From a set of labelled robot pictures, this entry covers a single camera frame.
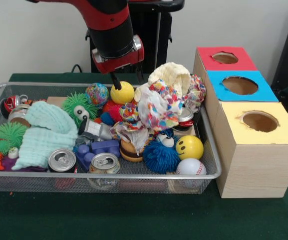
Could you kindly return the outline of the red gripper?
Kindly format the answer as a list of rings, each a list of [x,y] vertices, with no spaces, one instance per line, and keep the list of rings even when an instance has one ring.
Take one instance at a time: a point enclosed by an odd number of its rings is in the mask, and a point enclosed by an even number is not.
[[[98,50],[95,48],[93,50],[93,61],[95,66],[102,74],[110,73],[112,82],[116,90],[120,90],[121,83],[118,77],[115,75],[114,71],[116,69],[122,68],[127,65],[134,65],[144,60],[144,47],[140,47],[137,50],[132,50],[126,55],[119,58],[104,58],[102,57]],[[144,75],[142,70],[142,65],[136,66],[136,76],[140,84],[144,84]]]

